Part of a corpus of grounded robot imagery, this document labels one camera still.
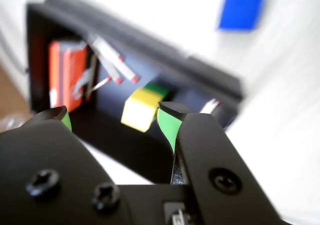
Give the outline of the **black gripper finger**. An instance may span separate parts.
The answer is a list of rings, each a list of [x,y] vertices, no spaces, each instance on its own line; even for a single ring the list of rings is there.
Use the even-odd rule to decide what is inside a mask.
[[[174,153],[204,225],[283,224],[212,115],[162,101],[157,123],[166,139],[175,143]]]
[[[67,108],[0,135],[3,225],[131,225],[120,189],[70,130]]]

